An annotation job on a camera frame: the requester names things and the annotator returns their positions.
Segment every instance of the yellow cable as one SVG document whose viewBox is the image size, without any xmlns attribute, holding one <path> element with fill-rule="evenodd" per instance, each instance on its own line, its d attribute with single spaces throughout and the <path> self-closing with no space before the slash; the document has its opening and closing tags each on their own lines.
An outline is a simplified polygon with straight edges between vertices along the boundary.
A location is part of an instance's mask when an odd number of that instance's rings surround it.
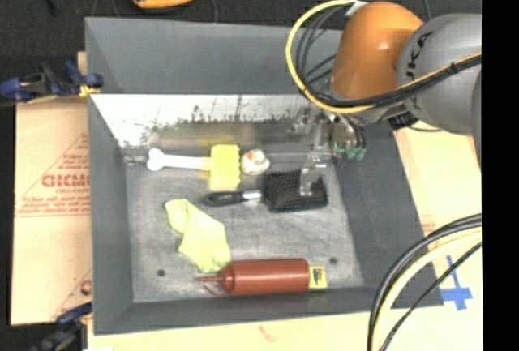
<svg viewBox="0 0 519 351">
<path fill-rule="evenodd" d="M 446 241 L 445 243 L 435 247 L 416 262 L 414 262 L 392 285 L 392 288 L 388 291 L 388 296 L 384 299 L 382 306 L 380 307 L 379 318 L 374 327 L 373 331 L 373 342 L 371 346 L 371 351 L 377 351 L 382 346 L 383 339 L 380 337 L 380 331 L 382 326 L 382 319 L 384 314 L 388 312 L 391 308 L 392 304 L 397 299 L 400 292 L 404 289 L 404 287 L 409 283 L 409 281 L 418 273 L 426 264 L 430 263 L 434 259 L 437 259 L 439 256 L 444 255 L 447 250 L 451 250 L 452 248 L 459 246 L 461 244 L 466 244 L 467 242 L 480 242 L 482 239 L 482 230 L 477 229 L 475 231 L 471 230 L 470 233 L 466 233 L 463 236 L 458 238 L 454 238 Z"/>
<path fill-rule="evenodd" d="M 319 108 L 321 108 L 323 110 L 327 110 L 328 112 L 340 113 L 340 114 L 352 114 L 352 113 L 363 112 L 364 110 L 368 110 L 368 109 L 373 109 L 375 107 L 375 105 L 362 105 L 362 106 L 355 106 L 355 107 L 350 107 L 350 108 L 336 108 L 336 107 L 333 107 L 331 105 L 325 104 L 323 101 L 320 101 L 317 97 L 313 96 L 310 93 L 310 91 L 307 89 L 307 87 L 305 86 L 304 82 L 299 77 L 298 72 L 297 72 L 297 70 L 296 70 L 296 68 L 294 66 L 294 61 L 292 59 L 292 44 L 294 42 L 294 38 L 295 38 L 296 32 L 313 15 L 315 15 L 318 12 L 321 12 L 323 10 L 326 10 L 328 8 L 332 8 L 334 6 L 349 5 L 350 3 L 353 3 L 353 2 L 356 2 L 356 0 L 332 0 L 332 1 L 324 2 L 324 3 L 319 4 L 317 6 L 314 6 L 313 8 L 311 8 L 310 10 L 305 12 L 296 21 L 296 23 L 294 24 L 294 26 L 290 30 L 288 38 L 286 40 L 285 60 L 286 60 L 289 72 L 292 75 L 292 79 L 294 80 L 294 82 L 298 86 L 299 90 L 305 95 L 305 97 L 309 101 L 311 101 L 317 107 L 319 107 Z M 454 63 L 455 64 L 462 64 L 463 62 L 465 62 L 465 61 L 467 61 L 467 60 L 469 60 L 471 58 L 480 56 L 480 55 L 481 55 L 481 52 L 479 51 L 477 53 L 474 53 L 474 54 L 471 54 L 471 55 L 466 56 L 464 58 L 461 58 L 461 59 L 455 61 Z M 428 79 L 428 78 L 438 74 L 439 72 L 441 72 L 442 70 L 448 68 L 449 66 L 451 66 L 451 64 L 448 64 L 447 66 L 444 66 L 444 67 L 440 68 L 437 71 L 432 71 L 431 73 L 428 73 L 428 74 L 424 75 L 423 77 L 421 77 L 419 79 L 413 80 L 413 81 L 407 83 L 405 86 L 401 86 L 401 87 L 395 89 L 395 91 L 405 91 L 405 90 L 408 90 L 410 87 L 414 86 L 416 83 L 421 83 L 421 82 L 425 81 L 426 79 Z"/>
</svg>

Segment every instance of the gray bin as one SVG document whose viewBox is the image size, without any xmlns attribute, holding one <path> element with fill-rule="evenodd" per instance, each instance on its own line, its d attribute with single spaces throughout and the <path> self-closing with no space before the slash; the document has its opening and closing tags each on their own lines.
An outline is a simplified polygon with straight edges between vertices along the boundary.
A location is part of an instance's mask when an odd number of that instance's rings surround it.
<svg viewBox="0 0 519 351">
<path fill-rule="evenodd" d="M 205 208 L 200 173 L 144 162 L 150 143 L 183 155 L 207 155 L 227 140 L 260 146 L 272 167 L 296 169 L 309 135 L 285 133 L 301 108 L 285 67 L 288 28 L 197 24 L 159 19 L 86 19 L 88 72 L 105 86 L 89 102 L 94 330 L 97 334 L 366 311 L 384 273 L 422 237 L 392 132 L 365 130 L 362 162 L 325 174 L 329 204 L 274 214 L 261 204 Z M 312 47 L 317 63 L 340 32 Z M 242 186 L 257 184 L 243 177 Z M 188 198 L 225 224 L 233 259 L 304 257 L 323 265 L 329 289 L 265 297 L 213 297 L 196 267 L 176 252 L 163 203 Z M 434 280 L 426 268 L 398 304 L 409 305 Z M 440 303 L 432 295 L 424 304 Z"/>
</svg>

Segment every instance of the cardboard sheet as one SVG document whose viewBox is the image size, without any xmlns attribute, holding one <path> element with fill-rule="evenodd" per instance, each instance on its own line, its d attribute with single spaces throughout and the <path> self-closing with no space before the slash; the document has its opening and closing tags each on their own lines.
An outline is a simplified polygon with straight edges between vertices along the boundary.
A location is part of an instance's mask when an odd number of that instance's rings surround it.
<svg viewBox="0 0 519 351">
<path fill-rule="evenodd" d="M 11 324 L 53 322 L 91 300 L 86 103 L 19 105 Z"/>
</svg>

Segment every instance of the red squeeze bottle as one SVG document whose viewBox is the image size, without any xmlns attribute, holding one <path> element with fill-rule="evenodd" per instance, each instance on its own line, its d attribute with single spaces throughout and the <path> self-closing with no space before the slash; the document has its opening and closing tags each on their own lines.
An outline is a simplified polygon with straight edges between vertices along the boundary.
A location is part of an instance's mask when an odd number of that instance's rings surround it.
<svg viewBox="0 0 519 351">
<path fill-rule="evenodd" d="M 217 282 L 231 296 L 299 293 L 308 290 L 310 269 L 305 259 L 238 260 L 199 280 Z"/>
</svg>

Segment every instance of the blue tape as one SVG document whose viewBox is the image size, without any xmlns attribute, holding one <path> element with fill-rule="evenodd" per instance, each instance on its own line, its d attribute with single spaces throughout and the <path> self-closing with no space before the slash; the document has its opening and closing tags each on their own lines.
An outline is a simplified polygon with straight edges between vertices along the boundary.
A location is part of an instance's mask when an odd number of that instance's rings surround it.
<svg viewBox="0 0 519 351">
<path fill-rule="evenodd" d="M 450 255 L 447 256 L 447 263 L 449 267 L 453 265 L 453 258 Z M 451 273 L 451 275 L 454 280 L 454 288 L 440 289 L 441 297 L 444 302 L 453 301 L 454 305 L 456 306 L 456 310 L 465 310 L 467 309 L 465 301 L 467 299 L 473 298 L 472 293 L 470 292 L 469 288 L 461 287 L 456 271 Z"/>
</svg>

